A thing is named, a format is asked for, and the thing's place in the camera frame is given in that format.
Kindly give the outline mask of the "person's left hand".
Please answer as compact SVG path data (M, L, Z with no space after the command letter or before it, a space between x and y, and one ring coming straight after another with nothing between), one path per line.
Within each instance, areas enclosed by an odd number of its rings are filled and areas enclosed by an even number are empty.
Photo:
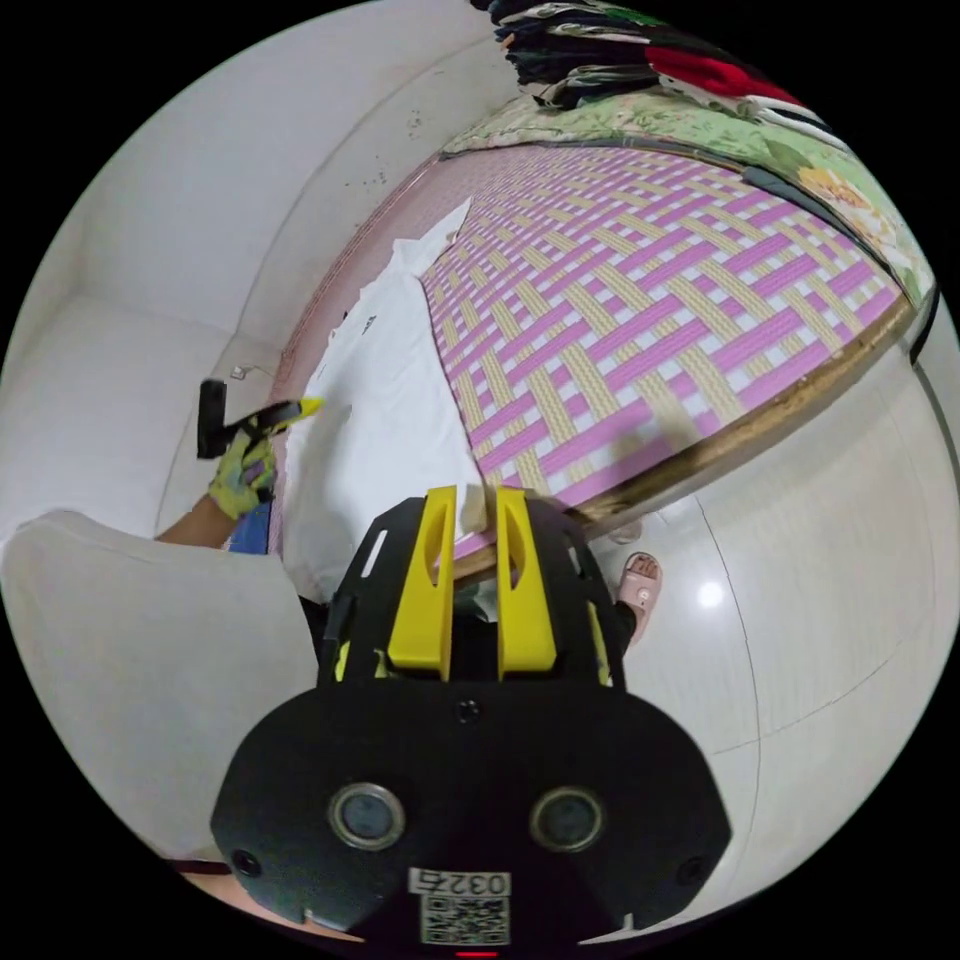
M241 428L221 456L208 496L231 520L242 520L273 499L276 459L269 438Z

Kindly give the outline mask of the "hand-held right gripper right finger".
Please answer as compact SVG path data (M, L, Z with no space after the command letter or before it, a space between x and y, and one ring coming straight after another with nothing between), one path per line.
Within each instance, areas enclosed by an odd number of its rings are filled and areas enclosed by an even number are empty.
M533 522L520 489L497 491L496 555L498 676L548 673L556 645Z

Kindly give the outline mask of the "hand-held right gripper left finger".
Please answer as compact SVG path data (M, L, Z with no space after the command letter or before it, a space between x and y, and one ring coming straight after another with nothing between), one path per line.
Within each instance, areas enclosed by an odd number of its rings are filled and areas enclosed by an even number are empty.
M387 648L401 671L448 671L457 488L428 491Z

